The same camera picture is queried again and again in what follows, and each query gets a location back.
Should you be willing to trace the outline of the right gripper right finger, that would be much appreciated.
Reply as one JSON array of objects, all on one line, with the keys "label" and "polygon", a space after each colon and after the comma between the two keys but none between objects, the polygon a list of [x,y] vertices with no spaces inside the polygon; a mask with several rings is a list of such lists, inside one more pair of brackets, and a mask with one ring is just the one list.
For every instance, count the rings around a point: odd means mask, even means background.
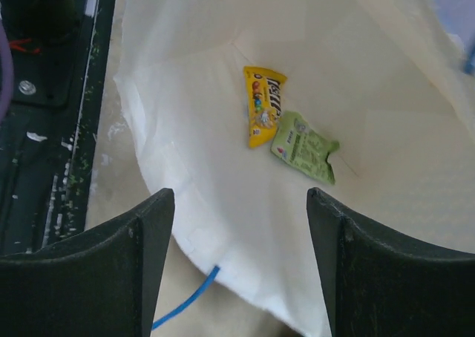
[{"label": "right gripper right finger", "polygon": [[333,336],[472,336],[474,255],[412,238],[314,188],[312,245]]}]

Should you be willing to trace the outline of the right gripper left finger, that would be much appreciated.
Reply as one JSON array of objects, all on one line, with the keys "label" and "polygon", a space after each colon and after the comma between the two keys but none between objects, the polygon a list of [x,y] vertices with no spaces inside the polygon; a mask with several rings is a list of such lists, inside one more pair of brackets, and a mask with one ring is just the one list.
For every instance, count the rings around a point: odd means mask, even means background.
[{"label": "right gripper left finger", "polygon": [[162,189],[34,253],[1,258],[3,336],[149,336],[174,221]]}]

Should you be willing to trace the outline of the green snack pack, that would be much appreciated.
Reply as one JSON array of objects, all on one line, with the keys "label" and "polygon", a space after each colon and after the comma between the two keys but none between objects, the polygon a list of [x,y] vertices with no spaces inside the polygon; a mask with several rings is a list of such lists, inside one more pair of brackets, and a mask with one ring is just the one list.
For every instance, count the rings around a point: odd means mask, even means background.
[{"label": "green snack pack", "polygon": [[298,112],[285,111],[272,141],[271,152],[306,176],[334,185],[335,176],[328,158],[339,148],[338,141],[322,137]]}]

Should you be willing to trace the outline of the yellow M&M's packet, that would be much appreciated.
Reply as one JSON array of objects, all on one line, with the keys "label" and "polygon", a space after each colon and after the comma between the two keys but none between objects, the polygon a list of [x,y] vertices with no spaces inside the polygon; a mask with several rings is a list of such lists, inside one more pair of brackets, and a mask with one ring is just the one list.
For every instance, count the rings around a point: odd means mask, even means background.
[{"label": "yellow M&M's packet", "polygon": [[248,96],[249,147],[257,148],[272,140],[282,114],[281,88],[287,77],[255,66],[243,68]]}]

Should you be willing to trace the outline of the blue checkered paper bag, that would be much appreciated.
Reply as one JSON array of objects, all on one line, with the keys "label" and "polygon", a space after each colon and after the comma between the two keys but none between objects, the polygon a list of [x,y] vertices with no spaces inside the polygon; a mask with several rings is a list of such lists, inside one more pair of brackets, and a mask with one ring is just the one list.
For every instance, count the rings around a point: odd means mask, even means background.
[{"label": "blue checkered paper bag", "polygon": [[127,0],[115,81],[151,192],[202,272],[305,336],[330,326],[307,220],[316,182],[251,149],[243,68],[321,135],[343,204],[474,250],[474,0]]}]

